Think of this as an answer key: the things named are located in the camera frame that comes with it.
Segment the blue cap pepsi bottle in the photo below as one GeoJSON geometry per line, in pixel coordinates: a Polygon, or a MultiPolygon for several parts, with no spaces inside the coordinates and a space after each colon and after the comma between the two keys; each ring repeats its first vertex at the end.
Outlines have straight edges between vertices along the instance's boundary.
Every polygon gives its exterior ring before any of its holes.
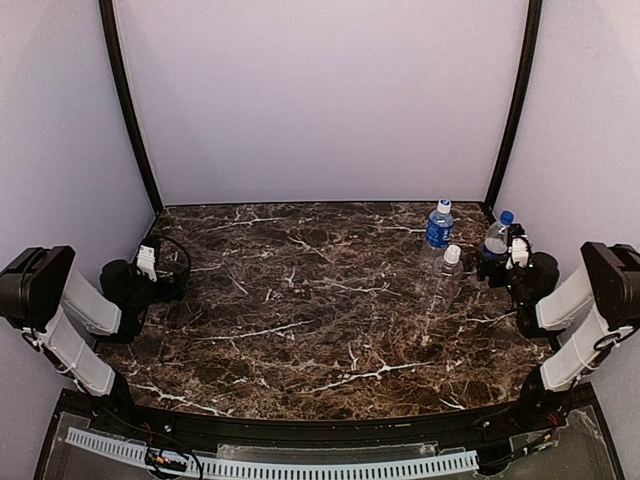
{"type": "Polygon", "coordinates": [[[489,227],[483,243],[483,253],[491,259],[501,259],[508,251],[508,229],[514,222],[514,214],[504,210],[489,227]]]}

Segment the white cap blue label bottle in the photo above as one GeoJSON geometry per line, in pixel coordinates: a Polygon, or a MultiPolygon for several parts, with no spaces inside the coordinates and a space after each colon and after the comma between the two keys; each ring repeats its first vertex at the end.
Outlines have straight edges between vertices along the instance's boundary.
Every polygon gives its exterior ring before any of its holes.
{"type": "Polygon", "coordinates": [[[454,225],[451,208],[452,202],[442,198],[429,214],[425,243],[418,263],[420,270],[425,274],[431,273],[435,261],[444,254],[450,244],[454,225]]]}

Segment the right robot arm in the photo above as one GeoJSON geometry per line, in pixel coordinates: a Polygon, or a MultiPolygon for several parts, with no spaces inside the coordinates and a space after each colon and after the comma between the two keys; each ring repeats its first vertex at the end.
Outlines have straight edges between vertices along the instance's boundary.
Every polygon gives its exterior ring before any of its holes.
{"type": "Polygon", "coordinates": [[[532,252],[524,238],[501,254],[481,252],[477,277],[503,287],[528,339],[567,334],[563,345],[524,380],[517,400],[475,422],[484,431],[538,430],[563,424],[581,379],[639,330],[639,252],[628,244],[586,242],[582,262],[565,280],[556,259],[532,252]]]}

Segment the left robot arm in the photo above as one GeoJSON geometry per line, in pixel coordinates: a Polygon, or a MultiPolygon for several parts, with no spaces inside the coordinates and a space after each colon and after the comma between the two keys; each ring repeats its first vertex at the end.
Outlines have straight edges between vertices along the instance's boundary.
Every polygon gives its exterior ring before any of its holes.
{"type": "Polygon", "coordinates": [[[69,245],[27,248],[1,272],[2,317],[59,373],[127,419],[137,415],[128,381],[86,338],[129,344],[150,306],[183,297],[190,270],[161,273],[156,253],[143,244],[135,261],[109,262],[99,288],[82,275],[69,245]]]}

